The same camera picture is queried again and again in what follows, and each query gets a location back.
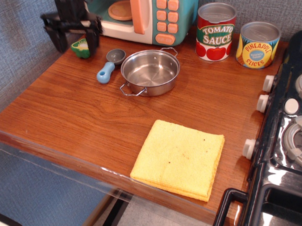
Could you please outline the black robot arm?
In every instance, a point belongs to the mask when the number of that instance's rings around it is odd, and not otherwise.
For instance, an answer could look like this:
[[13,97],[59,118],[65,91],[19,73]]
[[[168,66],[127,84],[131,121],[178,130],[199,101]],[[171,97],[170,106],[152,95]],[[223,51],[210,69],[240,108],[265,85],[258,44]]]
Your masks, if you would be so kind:
[[84,34],[90,55],[96,53],[103,32],[101,17],[86,9],[86,0],[54,0],[57,11],[44,13],[41,19],[57,51],[68,49],[66,33]]

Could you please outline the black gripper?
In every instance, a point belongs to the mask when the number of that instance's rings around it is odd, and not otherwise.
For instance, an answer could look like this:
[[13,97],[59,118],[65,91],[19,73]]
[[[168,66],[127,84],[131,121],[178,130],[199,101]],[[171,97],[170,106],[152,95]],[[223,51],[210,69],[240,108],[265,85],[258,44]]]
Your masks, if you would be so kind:
[[101,17],[86,11],[79,19],[62,20],[57,12],[41,15],[45,30],[57,51],[64,53],[68,48],[65,33],[85,34],[90,56],[96,53],[100,34],[103,32]]

